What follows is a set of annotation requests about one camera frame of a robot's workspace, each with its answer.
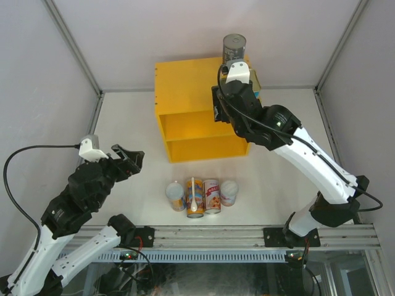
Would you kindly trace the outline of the gold rectangular tin blue label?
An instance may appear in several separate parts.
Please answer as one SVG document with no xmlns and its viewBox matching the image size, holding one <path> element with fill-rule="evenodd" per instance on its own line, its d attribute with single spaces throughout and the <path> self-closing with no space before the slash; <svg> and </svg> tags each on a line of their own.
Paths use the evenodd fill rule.
<svg viewBox="0 0 395 296">
<path fill-rule="evenodd" d="M 254 69 L 250 68 L 250 76 L 249 76 L 249 80 L 252 83 L 252 90 L 254 92 L 254 95 L 256 96 L 256 98 L 260 99 L 260 90 L 261 85 L 259 83 L 258 77 L 257 77 L 257 73 Z"/>
</svg>

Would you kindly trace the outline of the black cylindrical can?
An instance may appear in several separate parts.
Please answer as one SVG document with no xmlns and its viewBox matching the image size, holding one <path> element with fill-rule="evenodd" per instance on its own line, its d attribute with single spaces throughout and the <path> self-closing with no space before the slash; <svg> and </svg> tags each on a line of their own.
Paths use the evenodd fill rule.
<svg viewBox="0 0 395 296">
<path fill-rule="evenodd" d="M 228 65 L 233 60 L 243 60 L 246 48 L 246 38 L 237 33 L 226 35 L 223 38 L 222 60 Z"/>
</svg>

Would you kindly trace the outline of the white lidded pink can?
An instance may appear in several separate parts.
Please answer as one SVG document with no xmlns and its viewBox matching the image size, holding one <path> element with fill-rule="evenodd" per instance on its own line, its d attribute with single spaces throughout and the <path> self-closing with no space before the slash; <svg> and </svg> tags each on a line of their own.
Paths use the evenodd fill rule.
<svg viewBox="0 0 395 296">
<path fill-rule="evenodd" d="M 235 204 L 239 186 L 236 181 L 226 180 L 220 186 L 220 201 L 222 205 L 230 207 Z"/>
</svg>

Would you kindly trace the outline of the red white labelled can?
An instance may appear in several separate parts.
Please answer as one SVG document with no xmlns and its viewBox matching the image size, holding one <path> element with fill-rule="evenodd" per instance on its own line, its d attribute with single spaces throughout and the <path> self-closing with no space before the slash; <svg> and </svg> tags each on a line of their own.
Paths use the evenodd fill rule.
<svg viewBox="0 0 395 296">
<path fill-rule="evenodd" d="M 205 213 L 218 214 L 221 212 L 220 187 L 216 179 L 206 179 L 203 181 Z"/>
</svg>

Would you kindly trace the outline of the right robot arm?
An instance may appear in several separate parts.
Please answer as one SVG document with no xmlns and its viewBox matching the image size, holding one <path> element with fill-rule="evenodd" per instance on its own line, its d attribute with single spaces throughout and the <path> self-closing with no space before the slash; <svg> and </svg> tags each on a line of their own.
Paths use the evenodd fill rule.
<svg viewBox="0 0 395 296">
<path fill-rule="evenodd" d="M 219 82 L 211 91 L 215 121 L 231 124 L 238 137 L 283 157 L 318 189 L 316 197 L 286 221 L 282 233 L 287 247 L 303 244 L 322 226 L 336 228 L 357 216 L 357 199 L 366 191 L 368 178 L 342 169 L 289 109 L 262 106 L 251 83 Z"/>
</svg>

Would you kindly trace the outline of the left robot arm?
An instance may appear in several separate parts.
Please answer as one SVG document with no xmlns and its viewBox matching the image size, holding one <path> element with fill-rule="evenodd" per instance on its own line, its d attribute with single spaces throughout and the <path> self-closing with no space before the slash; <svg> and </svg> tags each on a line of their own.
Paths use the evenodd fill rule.
<svg viewBox="0 0 395 296">
<path fill-rule="evenodd" d="M 4 295 L 59 295 L 62 289 L 100 253 L 131 245 L 135 225 L 123 214 L 112 216 L 97 236 L 59 260 L 63 248 L 81 227 L 99 211 L 115 183 L 138 174 L 143 151 L 129 151 L 118 144 L 112 150 L 118 158 L 91 149 L 68 178 L 65 189 L 53 198 L 40 223 L 30 250 L 13 274 L 1 278 Z"/>
</svg>

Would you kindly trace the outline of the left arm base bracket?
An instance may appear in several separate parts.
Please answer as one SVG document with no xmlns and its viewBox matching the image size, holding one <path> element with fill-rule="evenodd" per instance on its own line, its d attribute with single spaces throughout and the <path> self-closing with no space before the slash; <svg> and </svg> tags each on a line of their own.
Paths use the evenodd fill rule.
<svg viewBox="0 0 395 296">
<path fill-rule="evenodd" d="M 154 244 L 155 229 L 149 226 L 135 228 L 121 237 L 120 244 L 127 247 L 142 249 L 152 248 Z"/>
</svg>

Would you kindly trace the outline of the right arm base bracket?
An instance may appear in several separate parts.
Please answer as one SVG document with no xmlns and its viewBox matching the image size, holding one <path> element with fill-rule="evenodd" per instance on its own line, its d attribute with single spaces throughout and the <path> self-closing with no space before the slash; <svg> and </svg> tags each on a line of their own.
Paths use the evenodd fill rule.
<svg viewBox="0 0 395 296">
<path fill-rule="evenodd" d="M 311 247 L 320 247 L 321 242 L 318 229 L 311 230 L 305 237 L 299 237 L 291 231 L 284 232 L 283 227 L 263 228 L 264 244 L 266 247 L 305 247 L 307 243 Z"/>
</svg>

